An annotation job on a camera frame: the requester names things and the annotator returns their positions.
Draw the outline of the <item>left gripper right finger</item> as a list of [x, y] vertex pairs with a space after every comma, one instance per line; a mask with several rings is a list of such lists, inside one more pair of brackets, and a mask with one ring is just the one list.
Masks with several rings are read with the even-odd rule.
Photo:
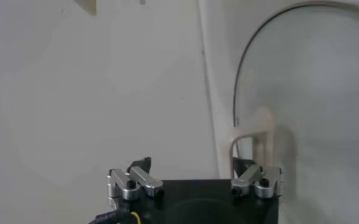
[[251, 159], [233, 157], [232, 169], [237, 177], [231, 180], [234, 197], [244, 197], [251, 189], [258, 198], [282, 196], [282, 170], [279, 167], [262, 167]]

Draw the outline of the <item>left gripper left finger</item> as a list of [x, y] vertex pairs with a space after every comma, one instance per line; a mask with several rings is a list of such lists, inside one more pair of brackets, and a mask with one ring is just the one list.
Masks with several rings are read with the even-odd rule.
[[150, 175], [151, 166], [152, 158], [145, 157], [133, 161], [126, 171], [110, 169], [107, 174], [108, 199], [138, 200], [141, 191], [149, 198], [163, 195], [163, 181]]

